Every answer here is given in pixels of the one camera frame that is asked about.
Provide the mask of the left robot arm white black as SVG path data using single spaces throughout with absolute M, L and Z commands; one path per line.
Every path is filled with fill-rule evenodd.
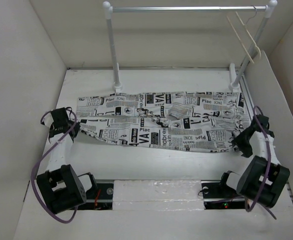
M 50 147 L 44 173 L 36 176 L 44 205 L 57 215 L 74 209 L 99 193 L 94 176 L 88 172 L 77 176 L 68 164 L 71 148 L 80 130 L 80 123 L 71 107 L 62 107 L 45 113 L 40 123 L 49 127 Z

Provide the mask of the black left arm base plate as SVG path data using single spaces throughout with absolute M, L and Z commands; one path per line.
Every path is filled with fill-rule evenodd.
M 97 180 L 98 190 L 95 193 L 86 193 L 87 201 L 80 205 L 78 210 L 94 210 L 104 211 L 113 209 L 113 194 L 114 181 L 113 180 Z

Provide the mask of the newspaper print trousers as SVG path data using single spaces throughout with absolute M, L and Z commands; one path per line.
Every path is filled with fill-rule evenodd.
M 114 93 L 81 97 L 82 133 L 109 145 L 223 153 L 250 124 L 240 92 Z

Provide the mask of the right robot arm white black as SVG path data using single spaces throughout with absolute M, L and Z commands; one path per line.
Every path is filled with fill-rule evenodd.
M 243 196 L 252 203 L 273 208 L 288 179 L 290 170 L 282 166 L 274 149 L 274 133 L 269 130 L 269 118 L 263 114 L 253 117 L 251 124 L 232 141 L 241 152 L 245 165 L 223 173 L 217 190 L 223 197 Z

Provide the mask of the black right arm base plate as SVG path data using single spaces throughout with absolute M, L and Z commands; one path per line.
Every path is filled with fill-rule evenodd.
M 241 210 L 248 203 L 234 189 L 221 180 L 202 180 L 198 196 L 203 199 L 205 210 Z

